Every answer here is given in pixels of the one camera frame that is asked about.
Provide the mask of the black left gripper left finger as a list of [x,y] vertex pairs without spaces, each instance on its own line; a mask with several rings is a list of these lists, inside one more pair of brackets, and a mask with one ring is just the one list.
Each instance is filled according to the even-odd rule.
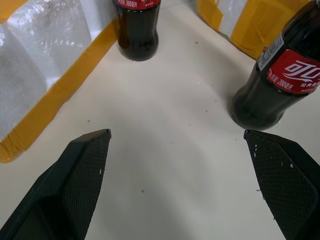
[[101,129],[72,140],[0,229],[0,240],[85,240],[111,138]]

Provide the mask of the cola bottle with red label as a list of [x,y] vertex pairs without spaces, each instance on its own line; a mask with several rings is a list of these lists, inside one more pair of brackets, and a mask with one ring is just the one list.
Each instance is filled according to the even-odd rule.
[[320,0],[310,0],[256,61],[234,95],[230,114],[242,128],[263,131],[320,86]]
[[112,0],[118,22],[120,52],[136,62],[152,58],[159,45],[158,16],[162,0]]

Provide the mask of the foam block with yellow tape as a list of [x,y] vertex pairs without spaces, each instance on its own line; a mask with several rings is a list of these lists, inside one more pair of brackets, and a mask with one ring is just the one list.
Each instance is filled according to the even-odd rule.
[[196,0],[199,16],[242,52],[258,59],[311,0]]

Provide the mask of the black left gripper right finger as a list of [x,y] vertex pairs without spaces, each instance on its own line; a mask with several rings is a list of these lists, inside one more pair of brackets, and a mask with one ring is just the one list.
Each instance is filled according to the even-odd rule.
[[320,240],[320,165],[296,142],[246,130],[262,197],[286,240]]

